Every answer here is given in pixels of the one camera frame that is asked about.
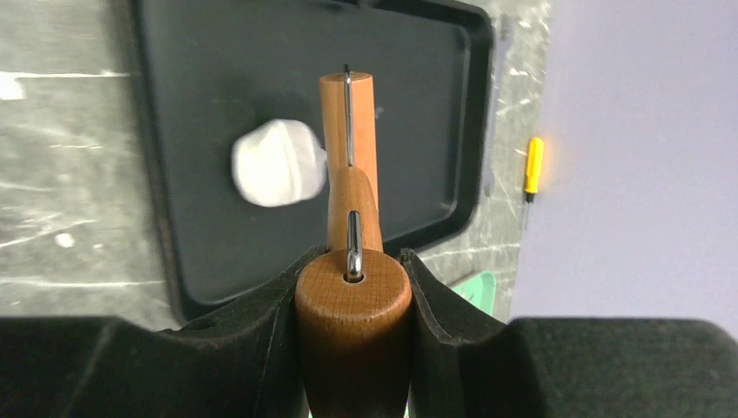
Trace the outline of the wooden double-ended dough roller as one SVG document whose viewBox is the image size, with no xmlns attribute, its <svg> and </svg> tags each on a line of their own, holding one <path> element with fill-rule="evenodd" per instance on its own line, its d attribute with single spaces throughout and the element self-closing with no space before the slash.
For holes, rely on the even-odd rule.
<svg viewBox="0 0 738 418">
<path fill-rule="evenodd" d="M 410 386 L 406 270 L 384 249 L 372 75 L 319 81 L 327 151 L 326 250 L 295 289 L 299 360 L 315 417 L 401 417 Z"/>
</svg>

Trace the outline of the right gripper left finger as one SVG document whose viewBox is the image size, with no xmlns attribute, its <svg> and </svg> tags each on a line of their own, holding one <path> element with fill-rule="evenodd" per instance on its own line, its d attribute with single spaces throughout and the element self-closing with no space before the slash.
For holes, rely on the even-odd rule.
<svg viewBox="0 0 738 418">
<path fill-rule="evenodd" d="M 294 292 L 324 248 L 179 330 L 4 318 L 4 417 L 305 417 Z"/>
</svg>

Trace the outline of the white dough ball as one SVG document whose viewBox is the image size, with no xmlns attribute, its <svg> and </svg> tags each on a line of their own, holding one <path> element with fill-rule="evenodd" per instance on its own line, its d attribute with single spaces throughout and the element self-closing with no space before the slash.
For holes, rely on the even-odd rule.
<svg viewBox="0 0 738 418">
<path fill-rule="evenodd" d="M 327 182 L 327 153 L 313 129 L 293 119 L 273 119 L 237 139 L 231 175 L 243 199 L 281 207 L 313 199 Z"/>
</svg>

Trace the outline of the black baking tray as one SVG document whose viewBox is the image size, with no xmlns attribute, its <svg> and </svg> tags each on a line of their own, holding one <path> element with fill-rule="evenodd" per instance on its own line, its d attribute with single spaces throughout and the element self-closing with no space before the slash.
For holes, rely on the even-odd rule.
<svg viewBox="0 0 738 418">
<path fill-rule="evenodd" d="M 371 180 L 391 255 L 479 201 L 494 30 L 460 1 L 129 1 L 136 100 L 174 316 L 195 320 L 326 238 L 328 181 Z M 352 118 L 355 137 L 345 137 Z"/>
</svg>

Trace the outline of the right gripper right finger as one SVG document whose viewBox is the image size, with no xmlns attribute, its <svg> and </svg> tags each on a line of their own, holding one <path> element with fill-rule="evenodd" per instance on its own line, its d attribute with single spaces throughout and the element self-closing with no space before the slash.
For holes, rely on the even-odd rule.
<svg viewBox="0 0 738 418">
<path fill-rule="evenodd" d="M 503 323 L 418 255 L 413 417 L 734 417 L 737 344 L 701 320 L 522 318 Z"/>
</svg>

